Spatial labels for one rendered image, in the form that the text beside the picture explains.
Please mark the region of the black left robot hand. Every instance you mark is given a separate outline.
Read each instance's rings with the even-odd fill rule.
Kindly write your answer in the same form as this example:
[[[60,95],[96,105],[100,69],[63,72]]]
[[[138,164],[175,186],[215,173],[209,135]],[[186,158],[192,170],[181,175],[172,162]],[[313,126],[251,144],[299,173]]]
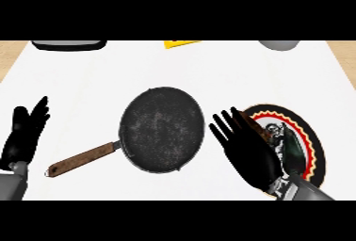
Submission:
[[[1,170],[11,170],[11,164],[16,162],[32,162],[38,138],[50,118],[47,103],[48,98],[42,97],[32,112],[28,112],[23,106],[13,109],[11,133],[0,156]]]

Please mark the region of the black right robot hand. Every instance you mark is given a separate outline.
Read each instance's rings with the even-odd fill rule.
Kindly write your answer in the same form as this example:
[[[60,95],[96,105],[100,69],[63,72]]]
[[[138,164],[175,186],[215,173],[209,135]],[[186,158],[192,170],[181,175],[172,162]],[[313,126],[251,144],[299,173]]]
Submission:
[[[225,158],[246,183],[271,194],[282,177],[277,156],[265,140],[249,127],[234,107],[212,115],[208,128],[225,153]]]

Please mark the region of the patterned round plate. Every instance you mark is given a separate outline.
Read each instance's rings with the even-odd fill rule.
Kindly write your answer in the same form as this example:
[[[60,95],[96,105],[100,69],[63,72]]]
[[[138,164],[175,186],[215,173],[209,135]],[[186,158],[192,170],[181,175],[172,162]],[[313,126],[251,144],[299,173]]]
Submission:
[[[314,187],[323,182],[324,157],[316,133],[302,118],[271,104],[251,106],[242,113],[280,161],[283,175],[293,172]]]

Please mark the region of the grey round object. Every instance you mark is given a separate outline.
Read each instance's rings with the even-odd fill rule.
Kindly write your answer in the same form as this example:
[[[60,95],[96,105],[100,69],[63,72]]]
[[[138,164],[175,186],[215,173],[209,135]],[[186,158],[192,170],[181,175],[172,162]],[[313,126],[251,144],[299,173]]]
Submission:
[[[296,47],[296,40],[261,40],[261,45],[274,51],[289,51]]]

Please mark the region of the yellow flat object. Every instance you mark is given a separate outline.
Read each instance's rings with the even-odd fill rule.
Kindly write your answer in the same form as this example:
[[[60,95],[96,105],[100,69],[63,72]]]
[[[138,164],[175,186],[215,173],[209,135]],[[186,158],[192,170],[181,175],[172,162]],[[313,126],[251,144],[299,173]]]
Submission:
[[[165,40],[163,47],[166,49],[171,49],[174,47],[178,47],[178,46],[190,44],[190,43],[196,43],[196,41],[194,40]]]

